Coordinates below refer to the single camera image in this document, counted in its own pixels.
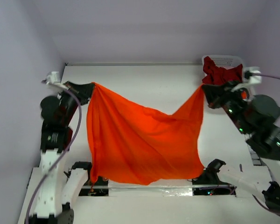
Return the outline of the orange t shirt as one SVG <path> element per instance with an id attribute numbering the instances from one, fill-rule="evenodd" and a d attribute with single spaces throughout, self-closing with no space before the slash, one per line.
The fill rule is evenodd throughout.
<path id="1" fill-rule="evenodd" d="M 199 177 L 204 170 L 198 153 L 203 103 L 199 87 L 168 115 L 95 84 L 86 116 L 91 182 L 103 177 L 149 185 Z"/>

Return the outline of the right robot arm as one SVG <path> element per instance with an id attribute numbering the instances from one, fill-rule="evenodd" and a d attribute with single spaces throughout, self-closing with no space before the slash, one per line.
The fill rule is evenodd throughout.
<path id="1" fill-rule="evenodd" d="M 244 100 L 244 84 L 228 82 L 202 85 L 209 108 L 222 108 L 238 131 L 247 136 L 246 144 L 271 171 L 269 180 L 251 170 L 240 171 L 234 165 L 215 159 L 203 175 L 211 183 L 228 183 L 250 193 L 265 210 L 280 216 L 280 107 L 267 95 L 255 95 Z"/>

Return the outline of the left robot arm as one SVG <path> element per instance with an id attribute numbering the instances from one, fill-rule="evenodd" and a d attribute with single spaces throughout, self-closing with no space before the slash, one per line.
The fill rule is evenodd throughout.
<path id="1" fill-rule="evenodd" d="M 83 105 L 89 103 L 94 83 L 64 84 L 45 81 L 59 93 L 45 97 L 41 103 L 42 178 L 29 201 L 24 223 L 71 224 L 74 222 L 73 204 L 84 184 L 94 179 L 89 162 L 76 162 L 69 173 L 64 171 L 70 146 L 82 123 Z"/>

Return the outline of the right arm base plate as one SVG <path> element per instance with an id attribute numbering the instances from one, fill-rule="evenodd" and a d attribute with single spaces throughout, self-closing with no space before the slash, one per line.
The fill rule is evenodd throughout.
<path id="1" fill-rule="evenodd" d="M 187 179 L 192 184 L 194 196 L 236 196 L 236 187 L 228 183 L 198 184 L 197 179 Z"/>

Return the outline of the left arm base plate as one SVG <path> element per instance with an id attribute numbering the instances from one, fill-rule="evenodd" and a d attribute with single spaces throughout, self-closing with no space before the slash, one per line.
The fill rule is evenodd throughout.
<path id="1" fill-rule="evenodd" d="M 108 181 L 100 176 L 94 186 L 90 182 L 86 182 L 81 188 L 79 196 L 108 196 Z"/>

